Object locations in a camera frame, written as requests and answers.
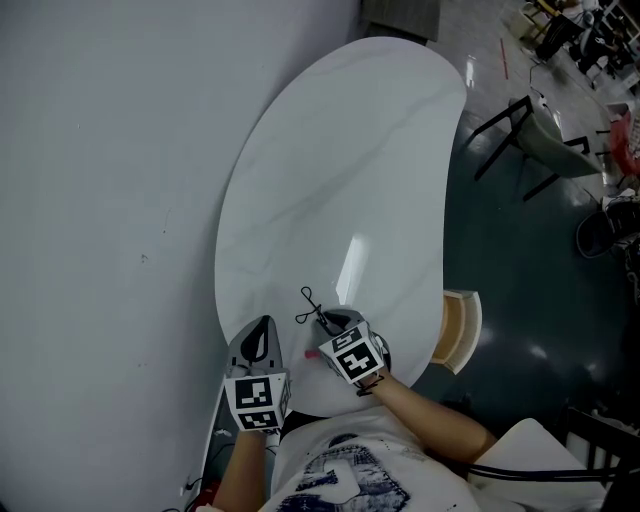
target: gray floor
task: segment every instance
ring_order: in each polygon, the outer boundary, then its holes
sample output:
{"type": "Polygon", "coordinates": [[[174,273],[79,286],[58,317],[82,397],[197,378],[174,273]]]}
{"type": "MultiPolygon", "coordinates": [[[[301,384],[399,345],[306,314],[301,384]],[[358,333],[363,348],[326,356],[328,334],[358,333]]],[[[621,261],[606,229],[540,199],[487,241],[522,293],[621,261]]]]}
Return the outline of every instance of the gray floor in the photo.
{"type": "MultiPolygon", "coordinates": [[[[508,28],[522,5],[521,0],[443,0],[438,42],[429,42],[427,47],[451,62],[465,80],[468,111],[490,119],[506,108],[510,98],[535,94],[533,86],[556,112],[565,140],[586,135],[593,152],[605,149],[606,137],[595,133],[609,127],[605,105],[631,96],[613,97],[609,91],[619,80],[606,73],[598,77],[597,90],[593,90],[564,49],[532,70],[534,63],[521,51],[525,43],[508,28]]],[[[593,68],[590,75],[596,73],[593,68]]],[[[500,126],[507,130],[508,121],[500,126]]],[[[608,161],[602,163],[607,183],[617,183],[619,171],[608,161]]],[[[605,194],[601,176],[587,176],[578,182],[598,198],[605,194]]]]}
{"type": "Polygon", "coordinates": [[[505,136],[489,129],[464,146],[482,122],[465,112],[458,127],[444,244],[445,287],[480,294],[479,345],[459,375],[430,365],[414,389],[439,401],[466,397],[497,434],[526,417],[551,427],[567,402],[613,407],[609,395],[624,391],[620,346],[632,301],[618,258],[586,260],[575,248],[575,229],[596,202],[574,180],[559,180],[524,203],[549,171],[531,161],[523,168],[512,147],[476,183],[505,136]]]}

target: cable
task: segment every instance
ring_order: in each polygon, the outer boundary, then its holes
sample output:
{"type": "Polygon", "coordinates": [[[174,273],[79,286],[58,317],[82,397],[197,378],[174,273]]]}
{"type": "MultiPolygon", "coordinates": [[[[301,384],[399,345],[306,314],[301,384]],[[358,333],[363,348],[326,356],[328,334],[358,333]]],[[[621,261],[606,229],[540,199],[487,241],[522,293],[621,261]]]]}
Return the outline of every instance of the cable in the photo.
{"type": "Polygon", "coordinates": [[[191,482],[190,484],[187,484],[184,486],[185,491],[190,491],[191,489],[193,489],[193,487],[200,481],[202,480],[202,477],[200,478],[196,478],[193,482],[191,482]]]}
{"type": "Polygon", "coordinates": [[[640,468],[620,470],[620,468],[603,468],[593,470],[559,470],[559,471],[514,471],[492,468],[475,464],[453,463],[469,473],[493,478],[496,480],[529,481],[529,482],[603,482],[614,480],[621,474],[632,475],[640,472],[640,468]]]}
{"type": "MultiPolygon", "coordinates": [[[[223,445],[220,447],[220,449],[216,452],[216,454],[213,456],[213,458],[211,459],[210,464],[211,464],[211,463],[213,463],[213,461],[214,461],[214,460],[216,460],[216,457],[217,457],[218,455],[220,455],[220,452],[221,452],[222,450],[224,450],[225,448],[227,448],[227,447],[229,447],[229,446],[235,446],[235,443],[227,443],[227,444],[223,444],[223,445]]],[[[276,452],[274,452],[274,451],[272,450],[272,448],[277,448],[277,446],[267,446],[267,447],[265,447],[265,450],[270,451],[273,455],[277,455],[277,453],[276,453],[276,452]]],[[[193,485],[195,485],[195,484],[196,484],[196,482],[198,482],[198,480],[202,480],[202,477],[198,478],[197,480],[194,480],[194,481],[191,483],[191,487],[190,487],[190,488],[189,488],[189,487],[185,487],[185,489],[187,489],[188,491],[190,491],[191,489],[193,489],[193,485]]],[[[184,512],[189,512],[189,510],[191,509],[191,507],[193,507],[193,504],[194,504],[194,503],[196,502],[196,500],[200,497],[200,494],[202,494],[202,490],[198,493],[198,495],[197,495],[195,498],[193,498],[193,500],[191,500],[191,501],[187,504],[187,506],[184,508],[184,512]]],[[[180,511],[179,511],[178,509],[176,509],[176,508],[163,510],[162,512],[169,512],[170,510],[175,510],[175,511],[177,511],[177,512],[180,512],[180,511]]]]}

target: red object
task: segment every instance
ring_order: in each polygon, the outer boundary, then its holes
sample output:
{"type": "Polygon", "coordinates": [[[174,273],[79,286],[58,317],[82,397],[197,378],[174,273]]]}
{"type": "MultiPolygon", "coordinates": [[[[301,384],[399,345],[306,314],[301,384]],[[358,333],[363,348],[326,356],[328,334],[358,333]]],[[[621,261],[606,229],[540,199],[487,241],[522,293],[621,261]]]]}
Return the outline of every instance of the red object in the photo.
{"type": "Polygon", "coordinates": [[[633,158],[629,151],[629,132],[631,131],[631,113],[627,112],[620,121],[611,123],[609,145],[611,156],[620,167],[622,174],[640,174],[640,159],[633,158]]]}
{"type": "Polygon", "coordinates": [[[218,493],[218,488],[220,487],[220,482],[212,482],[209,487],[206,489],[202,489],[200,494],[196,498],[196,501],[191,505],[191,509],[189,512],[196,512],[198,507],[202,507],[204,505],[211,505],[213,503],[213,499],[216,497],[218,493]]]}
{"type": "Polygon", "coordinates": [[[504,53],[504,42],[500,38],[500,48],[502,48],[502,63],[504,64],[504,78],[509,80],[509,71],[507,70],[507,56],[504,53]]]}

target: person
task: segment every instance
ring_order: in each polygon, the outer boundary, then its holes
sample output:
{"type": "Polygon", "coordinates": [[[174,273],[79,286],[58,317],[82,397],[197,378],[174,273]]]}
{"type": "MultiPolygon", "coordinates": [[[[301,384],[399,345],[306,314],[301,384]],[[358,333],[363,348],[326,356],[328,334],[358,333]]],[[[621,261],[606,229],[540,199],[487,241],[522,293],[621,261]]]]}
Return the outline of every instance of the person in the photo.
{"type": "Polygon", "coordinates": [[[551,20],[542,43],[535,51],[523,48],[522,51],[536,62],[549,60],[560,47],[575,40],[586,27],[585,14],[600,6],[598,0],[566,0],[559,4],[561,14],[551,20]]]}
{"type": "Polygon", "coordinates": [[[624,42],[624,28],[616,25],[612,32],[601,31],[603,37],[595,36],[587,43],[586,55],[580,55],[576,65],[584,75],[605,55],[612,57],[620,51],[624,42]]]}
{"type": "Polygon", "coordinates": [[[386,369],[365,386],[382,403],[287,429],[265,503],[266,436],[240,432],[213,501],[224,512],[478,511],[474,489],[425,452],[473,463],[496,442],[476,421],[432,402],[386,369]]]}

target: chair leg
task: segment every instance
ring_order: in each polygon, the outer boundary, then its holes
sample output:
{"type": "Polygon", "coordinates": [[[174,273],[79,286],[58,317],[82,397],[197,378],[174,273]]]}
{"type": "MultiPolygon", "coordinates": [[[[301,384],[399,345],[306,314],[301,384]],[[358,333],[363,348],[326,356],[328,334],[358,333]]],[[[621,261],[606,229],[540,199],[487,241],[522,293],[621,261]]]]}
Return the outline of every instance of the chair leg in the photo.
{"type": "Polygon", "coordinates": [[[503,110],[502,112],[500,112],[497,116],[493,117],[492,119],[489,119],[489,121],[484,123],[480,128],[477,128],[476,130],[474,130],[474,132],[471,134],[471,138],[473,138],[476,135],[478,135],[479,133],[485,131],[490,126],[493,126],[498,121],[503,120],[505,117],[508,117],[513,112],[515,112],[516,110],[518,110],[518,109],[520,109],[522,107],[527,107],[527,113],[528,114],[533,112],[533,107],[531,105],[531,98],[529,98],[529,96],[525,96],[524,98],[516,101],[513,105],[511,105],[510,107],[508,107],[505,110],[503,110]]]}
{"type": "Polygon", "coordinates": [[[524,195],[524,197],[522,198],[522,200],[526,202],[529,199],[531,199],[533,196],[538,195],[540,192],[542,192],[549,185],[555,183],[558,180],[558,178],[560,178],[560,176],[558,176],[555,173],[552,174],[546,180],[544,180],[542,183],[540,183],[540,185],[537,185],[537,186],[533,187],[529,192],[527,192],[524,195]]]}
{"type": "Polygon", "coordinates": [[[484,175],[485,172],[487,172],[487,170],[489,169],[489,167],[491,167],[491,164],[493,164],[493,162],[496,161],[496,159],[500,156],[500,153],[502,153],[504,151],[504,149],[513,141],[515,141],[516,136],[518,135],[518,132],[520,131],[520,128],[522,127],[522,124],[525,122],[525,120],[527,119],[527,117],[529,117],[529,113],[525,112],[522,117],[520,118],[520,120],[516,123],[516,125],[513,127],[513,130],[511,130],[511,132],[509,132],[507,134],[507,136],[505,137],[505,139],[500,143],[500,145],[496,148],[496,150],[493,152],[493,154],[489,157],[489,159],[482,164],[482,166],[480,167],[480,169],[478,169],[476,171],[476,175],[474,176],[474,179],[476,181],[478,181],[480,178],[482,178],[482,176],[484,175]]]}

